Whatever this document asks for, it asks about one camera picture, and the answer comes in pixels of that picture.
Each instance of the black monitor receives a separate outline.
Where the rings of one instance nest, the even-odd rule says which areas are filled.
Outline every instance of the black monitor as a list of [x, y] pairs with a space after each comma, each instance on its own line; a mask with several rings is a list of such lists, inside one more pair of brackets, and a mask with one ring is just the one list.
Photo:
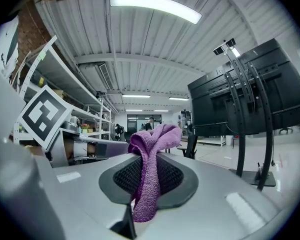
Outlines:
[[230, 62], [218, 67], [188, 85], [192, 99], [194, 133], [197, 136], [222, 136], [234, 135], [239, 131], [234, 101], [225, 73], [232, 77], [238, 93], [245, 134], [266, 131], [260, 93], [247, 63], [256, 68], [263, 82], [272, 114], [273, 129], [299, 125], [300, 76], [278, 42], [275, 39], [269, 40], [242, 54], [238, 60], [251, 85], [254, 100], [243, 92], [242, 82]]

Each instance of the corrugated metal ceiling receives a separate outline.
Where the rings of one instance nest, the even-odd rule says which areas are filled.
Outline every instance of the corrugated metal ceiling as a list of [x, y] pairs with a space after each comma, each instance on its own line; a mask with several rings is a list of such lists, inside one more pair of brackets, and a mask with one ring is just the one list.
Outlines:
[[[187, 84], [227, 61], [213, 53], [224, 40], [234, 38], [237, 50], [244, 53], [296, 31], [277, 0], [173, 1], [200, 12], [198, 24], [147, 8], [110, 7], [109, 0], [49, 1], [38, 3], [37, 8], [50, 34], [57, 35], [65, 58], [89, 62], [79, 68], [95, 90], [102, 92], [109, 87], [103, 79], [93, 79], [100, 77], [96, 63], [101, 61], [107, 65], [114, 90], [185, 96]], [[119, 58], [127, 54], [139, 56]], [[97, 56], [88, 61], [87, 55]], [[162, 106], [180, 110], [184, 106], [167, 97], [147, 101], [126, 100], [118, 94], [108, 97], [118, 109], [134, 104], [153, 110]]]

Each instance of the purple towel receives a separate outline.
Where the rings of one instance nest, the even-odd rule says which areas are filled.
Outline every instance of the purple towel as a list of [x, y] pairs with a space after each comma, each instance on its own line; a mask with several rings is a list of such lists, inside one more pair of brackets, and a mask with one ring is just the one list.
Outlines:
[[160, 186], [157, 174], [159, 151], [176, 147], [181, 140], [180, 128], [171, 124], [160, 124], [154, 130], [142, 130], [130, 138], [129, 153], [142, 156], [141, 182], [135, 194], [133, 220], [150, 221], [156, 214]]

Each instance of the black chair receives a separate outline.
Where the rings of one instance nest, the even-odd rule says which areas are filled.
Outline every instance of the black chair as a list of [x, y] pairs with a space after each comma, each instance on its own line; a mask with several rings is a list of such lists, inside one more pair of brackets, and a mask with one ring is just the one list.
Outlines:
[[188, 136], [188, 145], [187, 147], [178, 147], [178, 150], [182, 150], [183, 156], [185, 158], [195, 159], [196, 155], [196, 145], [197, 145], [198, 136], [190, 134]]

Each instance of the brick wall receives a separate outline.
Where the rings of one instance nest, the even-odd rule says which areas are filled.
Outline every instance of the brick wall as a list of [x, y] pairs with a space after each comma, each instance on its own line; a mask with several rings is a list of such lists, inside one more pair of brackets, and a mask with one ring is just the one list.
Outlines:
[[[24, 5], [22, 10], [18, 14], [19, 16], [19, 25], [18, 25], [18, 60], [14, 72], [12, 73], [12, 79], [18, 71], [19, 66], [22, 61], [27, 56], [28, 52], [33, 51], [40, 46], [44, 45], [51, 39], [46, 26], [44, 25], [33, 1], [28, 2]], [[52, 45], [53, 49], [62, 59], [62, 61], [67, 65], [67, 67], [72, 71], [72, 68], [69, 66], [66, 59], [61, 54], [60, 50], [55, 44]], [[24, 79], [29, 71], [28, 66], [24, 66], [22, 69], [20, 79]], [[77, 72], [72, 73], [85, 85]], [[67, 99], [68, 103], [71, 103], [79, 108], [82, 108], [80, 104], [76, 101]]]

